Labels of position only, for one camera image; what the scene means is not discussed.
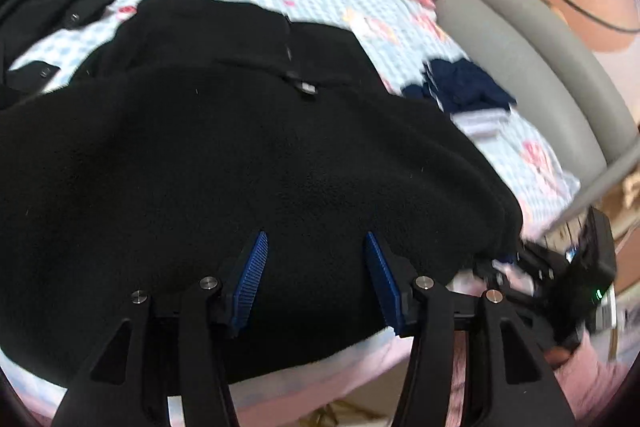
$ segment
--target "metal screw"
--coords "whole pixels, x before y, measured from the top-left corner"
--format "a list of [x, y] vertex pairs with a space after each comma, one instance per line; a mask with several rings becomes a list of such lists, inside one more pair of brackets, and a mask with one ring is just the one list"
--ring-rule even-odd
[[209, 275], [200, 279], [200, 288], [203, 290], [212, 290], [216, 286], [218, 286], [218, 279], [215, 277]]
[[502, 294], [498, 290], [489, 290], [486, 293], [486, 298], [494, 304], [502, 302]]
[[415, 285], [423, 290], [428, 290], [429, 288], [433, 288], [433, 279], [426, 275], [420, 275], [420, 277], [415, 278]]
[[136, 290], [131, 294], [131, 302], [133, 304], [142, 304], [148, 296], [148, 293], [144, 290]]

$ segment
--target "black clothing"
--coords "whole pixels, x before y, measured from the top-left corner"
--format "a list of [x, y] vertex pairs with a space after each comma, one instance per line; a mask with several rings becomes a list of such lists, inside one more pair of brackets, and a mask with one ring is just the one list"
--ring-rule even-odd
[[383, 328], [368, 230], [443, 283], [475, 255], [515, 251], [518, 202], [446, 115], [381, 89], [349, 32], [283, 21], [145, 0], [79, 71], [97, 78], [0, 113], [8, 357], [67, 384], [132, 291], [214, 275], [256, 228], [269, 258], [224, 347], [230, 381]]
[[353, 84], [386, 93], [356, 36], [250, 3], [143, 0], [113, 41], [96, 49], [71, 82], [162, 64], [241, 65], [315, 86]]
[[0, 109], [38, 93], [58, 70], [44, 62], [32, 62], [8, 72], [16, 58], [59, 29], [80, 28], [97, 21], [112, 2], [0, 0]]

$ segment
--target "folded clothing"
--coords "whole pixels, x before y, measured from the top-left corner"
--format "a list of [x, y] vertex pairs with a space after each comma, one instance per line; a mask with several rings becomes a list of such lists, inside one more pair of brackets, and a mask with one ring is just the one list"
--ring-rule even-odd
[[[237, 26], [270, 21], [255, 28], [270, 42], [243, 47], [215, 19], [221, 4], [142, 3], [94, 55], [98, 78], [0, 113], [0, 148], [14, 152], [0, 157], [0, 345], [40, 377], [68, 383], [133, 290], [216, 274], [256, 228], [269, 260], [248, 327], [223, 346], [230, 381], [384, 327], [362, 257], [368, 230], [443, 283], [475, 255], [516, 248], [516, 199], [446, 115], [379, 90], [355, 45], [341, 66], [357, 78], [318, 76], [315, 95], [300, 92], [271, 67], [286, 47], [265, 51], [290, 26], [229, 6]], [[320, 47], [290, 48], [304, 81], [335, 44], [318, 30]], [[185, 57], [163, 62], [156, 45]], [[24, 294], [27, 279], [38, 292]]]
[[[406, 86], [402, 94], [420, 98], [415, 85]], [[435, 58], [425, 64], [422, 97], [433, 98], [448, 114], [492, 108], [508, 110], [516, 103], [486, 71], [466, 58], [455, 62]]]

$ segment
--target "bed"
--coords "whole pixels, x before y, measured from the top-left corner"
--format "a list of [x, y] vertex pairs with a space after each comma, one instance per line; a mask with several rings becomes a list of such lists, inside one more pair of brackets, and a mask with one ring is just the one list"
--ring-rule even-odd
[[[43, 39], [12, 68], [44, 60], [60, 67], [47, 89], [65, 86], [139, 1], [116, 0], [99, 22]], [[539, 0], [439, 0], [437, 22], [436, 13], [409, 0], [242, 1], [292, 20], [350, 28], [395, 94], [420, 81], [430, 58], [468, 56], [488, 71], [518, 106], [497, 136], [475, 142], [518, 197], [526, 237], [577, 215], [638, 163], [638, 130], [622, 98], [593, 55]], [[462, 280], [452, 288], [468, 290]], [[328, 359], [235, 383], [239, 420], [269, 427], [295, 420], [376, 378], [410, 348], [411, 339], [387, 328]], [[52, 417], [64, 389], [1, 352], [0, 366], [27, 407]], [[170, 399], [170, 412], [172, 425], [180, 425], [179, 399]]]

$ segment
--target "light blue checkered bedsheet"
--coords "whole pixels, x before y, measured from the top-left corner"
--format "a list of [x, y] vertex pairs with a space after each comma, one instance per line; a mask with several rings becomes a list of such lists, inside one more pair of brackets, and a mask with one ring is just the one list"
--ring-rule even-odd
[[[282, 12], [293, 21], [320, 22], [351, 29], [390, 92], [399, 93], [406, 84], [421, 82], [423, 62], [426, 60], [437, 57], [457, 60], [466, 56], [434, 24], [435, 13], [411, 0], [229, 1], [253, 2]], [[135, 12], [139, 2], [140, 0], [116, 0], [99, 22], [81, 30], [56, 32], [19, 57], [12, 68], [18, 68], [32, 60], [43, 60], [60, 67], [47, 89], [65, 86], [84, 58], [113, 37], [117, 26]], [[548, 142], [515, 110], [501, 124], [495, 136], [474, 140], [478, 149], [518, 198], [524, 214], [523, 236], [539, 236], [571, 202], [579, 188], [576, 178], [562, 172]], [[391, 330], [381, 331], [372, 339], [345, 350], [345, 353], [352, 353], [356, 360], [363, 353], [377, 349], [380, 342], [384, 344], [392, 338]], [[2, 367], [10, 370], [12, 382], [20, 387], [20, 395], [26, 399], [31, 397], [36, 405], [40, 404], [34, 407], [36, 411], [46, 413], [47, 408], [43, 404], [49, 404], [48, 407], [55, 409], [64, 390], [52, 387], [24, 370], [11, 366], [1, 355], [0, 361]], [[328, 375], [334, 374], [336, 367], [345, 367], [343, 362], [337, 365], [335, 362], [327, 362], [326, 367], [322, 366], [322, 371]], [[276, 375], [277, 373], [273, 374], [271, 380], [267, 379], [271, 383], [261, 386], [260, 390], [255, 386], [251, 387], [244, 397], [244, 405], [249, 406], [262, 399], [278, 396], [280, 391], [273, 384], [278, 378], [285, 382], [283, 385], [286, 384], [287, 392], [294, 392], [315, 381], [313, 375], [305, 374], [292, 384], [287, 380], [288, 377]], [[236, 398], [243, 403], [241, 394]]]

